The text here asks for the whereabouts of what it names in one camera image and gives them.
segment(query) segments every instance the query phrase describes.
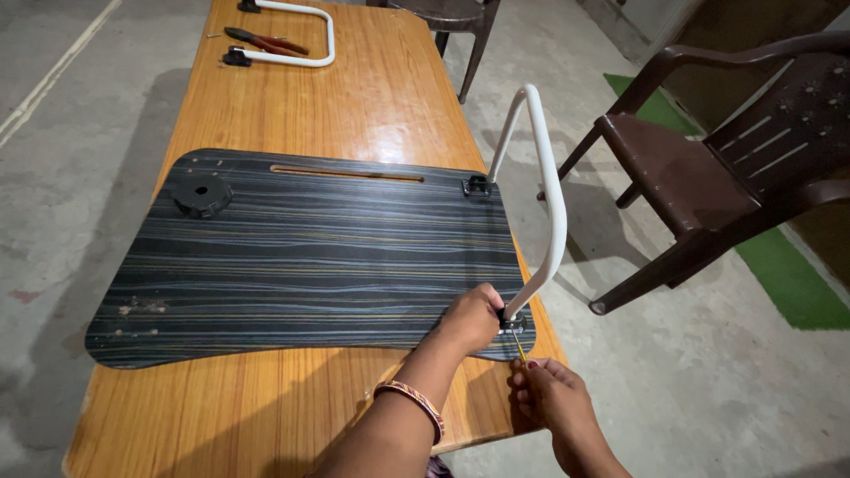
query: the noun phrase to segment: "woman's right hand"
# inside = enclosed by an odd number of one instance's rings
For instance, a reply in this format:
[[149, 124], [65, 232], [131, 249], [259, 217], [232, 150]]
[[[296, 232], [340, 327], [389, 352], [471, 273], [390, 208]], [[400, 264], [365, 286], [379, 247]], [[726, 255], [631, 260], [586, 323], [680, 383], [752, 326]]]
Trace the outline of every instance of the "woman's right hand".
[[511, 364], [508, 379], [520, 412], [552, 431], [561, 469], [573, 477], [630, 476], [599, 428], [584, 380], [552, 358]]

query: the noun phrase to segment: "concrete floor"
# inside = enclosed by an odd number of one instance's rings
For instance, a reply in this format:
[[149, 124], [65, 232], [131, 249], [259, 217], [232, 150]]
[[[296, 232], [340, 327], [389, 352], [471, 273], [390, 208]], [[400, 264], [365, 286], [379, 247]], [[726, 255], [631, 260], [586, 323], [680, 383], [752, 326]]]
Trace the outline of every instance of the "concrete floor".
[[[108, 3], [0, 0], [0, 121]], [[123, 0], [26, 121], [0, 131], [2, 478], [60, 475], [93, 365], [82, 335], [145, 214], [206, 14], [203, 0]], [[471, 43], [454, 36], [446, 52], [458, 88]], [[636, 68], [572, 0], [503, 2], [463, 107], [482, 155], [514, 91], [534, 83], [563, 161], [615, 100], [603, 72]], [[547, 217], [525, 117], [514, 138], [500, 187], [535, 265]], [[672, 240], [645, 201], [616, 209], [627, 185], [603, 145], [580, 162], [564, 183], [569, 254], [541, 292], [623, 464], [635, 476], [850, 476], [850, 333], [791, 329], [737, 254], [676, 291], [590, 313]], [[444, 458], [458, 478], [561, 475], [545, 431]]]

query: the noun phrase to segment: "chair seat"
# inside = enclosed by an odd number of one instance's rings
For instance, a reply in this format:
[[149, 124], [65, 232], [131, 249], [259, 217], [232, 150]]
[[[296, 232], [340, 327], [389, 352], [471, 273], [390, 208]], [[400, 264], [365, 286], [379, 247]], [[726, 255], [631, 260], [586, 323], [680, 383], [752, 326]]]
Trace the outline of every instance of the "chair seat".
[[674, 235], [716, 230], [759, 208], [702, 142], [627, 114], [605, 115], [596, 126]]
[[387, 5], [412, 12], [437, 31], [470, 31], [484, 17], [484, 5], [475, 0], [388, 0]]

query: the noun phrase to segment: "brown plastic chair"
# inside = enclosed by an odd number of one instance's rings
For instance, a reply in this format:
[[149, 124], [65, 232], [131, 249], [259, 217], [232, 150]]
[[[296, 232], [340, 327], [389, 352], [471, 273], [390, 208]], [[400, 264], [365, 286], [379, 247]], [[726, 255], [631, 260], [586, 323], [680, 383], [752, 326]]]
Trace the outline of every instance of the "brown plastic chair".
[[[564, 176], [602, 136], [632, 179], [617, 199], [643, 195], [676, 237], [661, 256], [593, 300], [604, 315], [656, 287], [676, 287], [732, 246], [806, 211], [850, 202], [850, 31], [796, 37], [737, 54], [671, 46], [659, 52], [558, 170]], [[794, 60], [752, 106], [703, 141], [634, 115], [682, 65], [732, 69]], [[545, 199], [543, 194], [538, 199]]]
[[496, 19], [500, 0], [368, 0], [372, 7], [390, 7], [392, 9], [409, 10], [417, 17], [428, 23], [431, 31], [437, 32], [435, 42], [439, 56], [445, 53], [445, 45], [449, 41], [449, 33], [472, 33], [475, 35], [473, 52], [469, 58], [467, 75], [463, 78], [461, 93], [457, 100], [461, 105], [467, 101], [467, 92], [473, 84], [473, 77], [478, 70], [490, 28]]

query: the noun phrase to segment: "white metal leg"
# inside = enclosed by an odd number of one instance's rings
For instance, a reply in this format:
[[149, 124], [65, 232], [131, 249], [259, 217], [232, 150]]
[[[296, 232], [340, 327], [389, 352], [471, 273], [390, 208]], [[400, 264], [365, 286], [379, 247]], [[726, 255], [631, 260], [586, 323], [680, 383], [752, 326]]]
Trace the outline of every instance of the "white metal leg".
[[509, 321], [514, 320], [517, 312], [529, 303], [537, 290], [555, 275], [558, 266], [561, 264], [561, 258], [564, 256], [564, 247], [567, 244], [567, 208], [564, 205], [564, 195], [561, 194], [561, 181], [558, 179], [558, 168], [555, 166], [555, 157], [552, 153], [552, 143], [549, 141], [546, 118], [543, 116], [540, 94], [537, 93], [537, 88], [532, 84], [524, 85], [513, 97], [511, 109], [507, 113], [507, 120], [504, 128], [502, 128], [499, 145], [496, 147], [496, 154], [493, 156], [493, 164], [490, 165], [490, 174], [487, 176], [487, 180], [491, 183], [496, 182], [496, 174], [499, 172], [499, 166], [505, 156], [507, 143], [511, 139], [513, 127], [517, 124], [519, 112], [523, 109], [523, 100], [529, 106], [531, 131], [534, 133], [534, 141], [537, 146], [537, 160], [540, 162], [543, 190], [546, 192], [546, 203], [549, 205], [552, 229], [549, 234], [549, 247], [540, 269], [505, 306], [504, 317]]
[[310, 60], [308, 58], [295, 58], [293, 56], [285, 56], [282, 54], [271, 54], [258, 51], [244, 50], [246, 58], [252, 60], [271, 61], [273, 63], [282, 63], [284, 65], [308, 66], [310, 68], [319, 68], [320, 66], [328, 66], [333, 63], [333, 59], [337, 54], [333, 45], [333, 20], [331, 16], [324, 10], [314, 9], [313, 7], [303, 7], [301, 5], [290, 5], [289, 3], [268, 2], [267, 0], [257, 0], [257, 6], [264, 9], [282, 10], [285, 12], [294, 12], [297, 14], [310, 14], [320, 16], [327, 21], [327, 56], [321, 60]]

